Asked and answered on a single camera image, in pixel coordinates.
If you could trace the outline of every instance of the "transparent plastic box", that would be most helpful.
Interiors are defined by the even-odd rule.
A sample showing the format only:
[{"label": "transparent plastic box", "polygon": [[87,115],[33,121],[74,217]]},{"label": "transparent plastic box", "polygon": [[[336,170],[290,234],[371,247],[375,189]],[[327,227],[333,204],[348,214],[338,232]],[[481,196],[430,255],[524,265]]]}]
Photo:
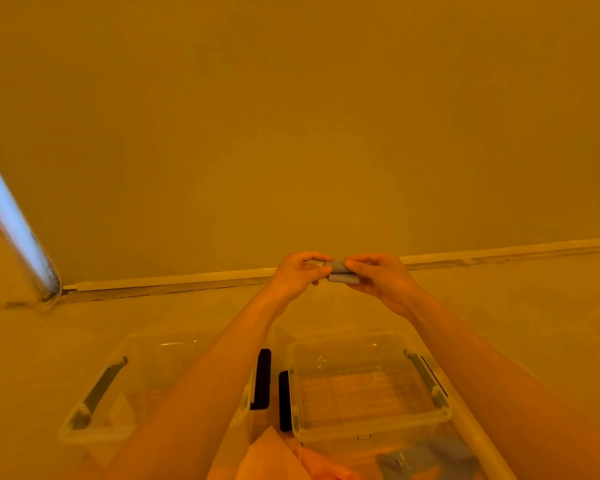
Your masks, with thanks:
[{"label": "transparent plastic box", "polygon": [[450,419],[446,394],[401,333],[298,340],[287,353],[293,432],[316,451],[405,444]]},{"label": "transparent plastic box", "polygon": [[[129,336],[115,350],[85,399],[69,412],[58,437],[65,443],[82,445],[99,466],[106,467],[160,396],[218,334],[198,330]],[[214,465],[237,468],[249,447],[255,376],[251,371]]]}]

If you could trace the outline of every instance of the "person's right arm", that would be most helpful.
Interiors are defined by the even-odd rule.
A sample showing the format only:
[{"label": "person's right arm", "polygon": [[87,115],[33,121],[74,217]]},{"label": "person's right arm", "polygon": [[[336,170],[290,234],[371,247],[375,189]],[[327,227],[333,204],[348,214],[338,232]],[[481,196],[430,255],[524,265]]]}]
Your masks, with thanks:
[{"label": "person's right arm", "polygon": [[518,478],[600,479],[600,431],[421,288],[400,258],[355,255],[345,265],[361,277],[351,288],[412,323]]}]

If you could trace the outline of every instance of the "person's left arm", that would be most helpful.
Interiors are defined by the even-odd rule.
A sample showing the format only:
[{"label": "person's left arm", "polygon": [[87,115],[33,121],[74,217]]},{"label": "person's left arm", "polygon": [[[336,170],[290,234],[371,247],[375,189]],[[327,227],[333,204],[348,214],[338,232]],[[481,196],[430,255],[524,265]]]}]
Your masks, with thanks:
[{"label": "person's left arm", "polygon": [[331,266],[305,262],[311,259],[333,257],[312,251],[286,256],[271,281],[136,427],[105,479],[207,477],[273,320],[331,272]]}]

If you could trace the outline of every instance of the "person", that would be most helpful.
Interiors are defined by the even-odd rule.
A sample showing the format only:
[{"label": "person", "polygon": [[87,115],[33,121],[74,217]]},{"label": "person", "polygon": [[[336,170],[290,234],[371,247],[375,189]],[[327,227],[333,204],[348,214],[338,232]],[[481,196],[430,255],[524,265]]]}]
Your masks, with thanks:
[{"label": "person", "polygon": [[[309,284],[331,272],[333,260],[313,251],[286,256],[138,425],[104,478],[206,478],[269,327]],[[398,257],[360,254],[346,258],[345,265],[361,277],[359,285],[347,286],[412,323],[518,478],[600,479],[600,431],[421,288]]]}]

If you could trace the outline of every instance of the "plastic storage bin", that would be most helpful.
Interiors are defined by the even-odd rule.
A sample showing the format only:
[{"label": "plastic storage bin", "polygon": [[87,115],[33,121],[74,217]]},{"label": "plastic storage bin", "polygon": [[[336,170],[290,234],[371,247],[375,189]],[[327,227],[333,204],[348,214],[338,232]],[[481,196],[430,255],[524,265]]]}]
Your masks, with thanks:
[{"label": "plastic storage bin", "polygon": [[401,333],[299,340],[287,352],[294,435],[328,456],[408,444],[451,416],[446,394]]},{"label": "plastic storage bin", "polygon": [[[106,467],[156,401],[204,352],[217,331],[134,334],[113,353],[85,400],[68,414],[59,430],[65,443],[82,445]],[[255,371],[244,386],[214,466],[237,468],[250,443]]]}]

